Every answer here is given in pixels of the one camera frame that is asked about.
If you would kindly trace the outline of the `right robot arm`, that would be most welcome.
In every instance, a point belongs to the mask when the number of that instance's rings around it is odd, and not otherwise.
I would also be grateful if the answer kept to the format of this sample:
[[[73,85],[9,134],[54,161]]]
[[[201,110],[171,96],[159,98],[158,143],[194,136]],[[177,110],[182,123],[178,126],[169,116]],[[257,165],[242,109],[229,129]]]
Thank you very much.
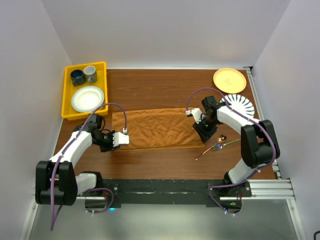
[[[218,102],[214,96],[209,96],[201,103],[205,112],[193,108],[187,110],[186,115],[194,118],[192,127],[203,143],[216,133],[221,124],[228,125],[240,134],[241,159],[226,172],[222,185],[211,187],[223,189],[227,196],[233,197],[241,190],[240,185],[279,158],[280,147],[273,123],[245,114],[244,107],[226,97]]]

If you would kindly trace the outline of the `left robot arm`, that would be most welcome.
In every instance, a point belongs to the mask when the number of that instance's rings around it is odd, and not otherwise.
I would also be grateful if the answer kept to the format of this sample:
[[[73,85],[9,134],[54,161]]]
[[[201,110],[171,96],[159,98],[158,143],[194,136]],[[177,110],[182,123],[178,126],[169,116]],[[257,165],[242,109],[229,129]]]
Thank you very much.
[[[92,115],[78,125],[63,148],[47,161],[40,161],[35,171],[35,201],[39,205],[71,206],[78,195],[88,192],[99,196],[104,190],[102,176],[96,171],[75,175],[74,167],[91,146],[97,145],[102,153],[127,145],[129,137],[122,132],[102,130],[104,118]]]

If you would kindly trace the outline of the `brown cloth napkin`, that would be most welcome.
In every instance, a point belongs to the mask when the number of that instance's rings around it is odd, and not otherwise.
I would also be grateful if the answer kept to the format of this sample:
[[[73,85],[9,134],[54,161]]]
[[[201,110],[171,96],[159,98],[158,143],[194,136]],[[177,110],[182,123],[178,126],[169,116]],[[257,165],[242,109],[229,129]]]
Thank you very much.
[[[126,116],[129,144],[120,147],[122,152],[205,146],[183,107],[129,110]]]

